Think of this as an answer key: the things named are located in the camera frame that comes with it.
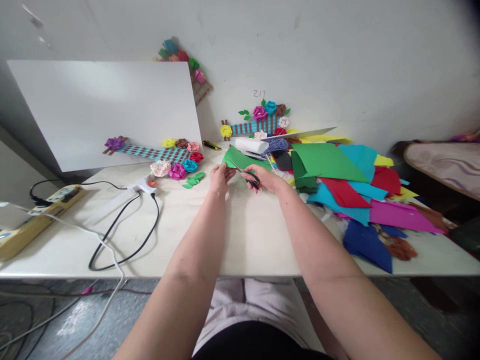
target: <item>paper roll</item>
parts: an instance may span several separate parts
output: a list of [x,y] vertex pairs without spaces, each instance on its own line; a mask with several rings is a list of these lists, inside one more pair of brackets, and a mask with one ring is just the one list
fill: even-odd
[[235,139],[235,147],[239,150],[246,150],[252,153],[262,154],[269,148],[269,143],[249,137],[237,137]]

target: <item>power strip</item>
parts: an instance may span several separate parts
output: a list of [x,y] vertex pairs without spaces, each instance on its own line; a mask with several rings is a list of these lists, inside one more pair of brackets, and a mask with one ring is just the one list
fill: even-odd
[[0,232],[0,261],[13,258],[54,222],[52,218],[41,216],[38,212],[59,217],[86,193],[80,185],[65,186],[46,199],[52,205],[34,207],[32,210],[35,211],[29,212],[32,215],[29,220],[15,230]]

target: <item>yellow paper rose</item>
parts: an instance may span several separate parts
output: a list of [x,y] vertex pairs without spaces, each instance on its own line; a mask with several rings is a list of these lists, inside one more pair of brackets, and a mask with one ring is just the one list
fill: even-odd
[[220,134],[224,138],[229,138],[229,137],[232,136],[232,128],[228,125],[222,125],[221,128],[220,128]]
[[173,148],[175,146],[175,143],[177,141],[173,138],[169,138],[169,139],[166,139],[166,140],[163,140],[161,142],[161,145],[164,147],[164,148]]

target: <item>left hand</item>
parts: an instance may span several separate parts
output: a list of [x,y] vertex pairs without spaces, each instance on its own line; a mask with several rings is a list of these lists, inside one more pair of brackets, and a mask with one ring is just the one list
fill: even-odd
[[227,168],[227,163],[215,165],[210,172],[210,191],[225,195],[229,190],[228,182],[234,177],[237,170]]

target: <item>right hand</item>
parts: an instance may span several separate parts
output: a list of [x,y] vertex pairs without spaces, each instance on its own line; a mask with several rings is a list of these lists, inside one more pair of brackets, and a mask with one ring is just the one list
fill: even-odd
[[[250,165],[248,166],[245,170],[245,172],[255,172],[255,175],[260,179],[260,184],[258,185],[258,189],[260,191],[264,190],[264,187],[267,188],[269,191],[276,193],[278,188],[283,184],[287,183],[285,180],[283,180],[280,176],[268,171],[266,168],[258,165]],[[242,172],[241,175],[243,178],[246,180],[255,180],[253,176],[251,176],[248,173]],[[249,182],[248,188],[250,190],[253,190],[255,194],[257,194],[259,191],[252,186]]]

